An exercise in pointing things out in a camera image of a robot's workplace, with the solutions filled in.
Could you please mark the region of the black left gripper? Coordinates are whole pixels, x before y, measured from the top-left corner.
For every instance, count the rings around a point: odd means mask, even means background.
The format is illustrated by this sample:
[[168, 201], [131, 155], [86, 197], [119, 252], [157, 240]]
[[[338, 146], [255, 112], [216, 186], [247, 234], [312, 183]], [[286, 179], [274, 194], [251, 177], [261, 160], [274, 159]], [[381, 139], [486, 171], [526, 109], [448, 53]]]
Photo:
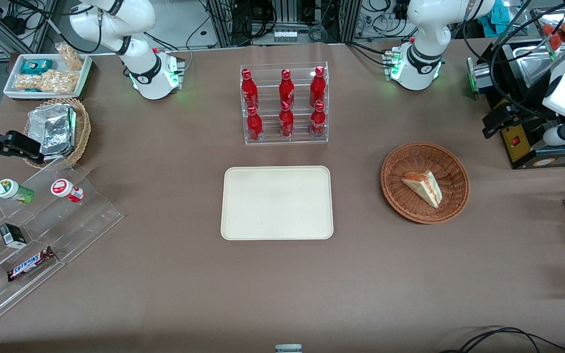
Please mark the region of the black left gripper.
[[489, 112], [489, 124], [484, 124], [484, 138], [491, 138], [498, 133], [498, 130], [502, 130], [505, 126], [513, 126], [525, 117], [526, 113], [513, 104], [498, 104]]

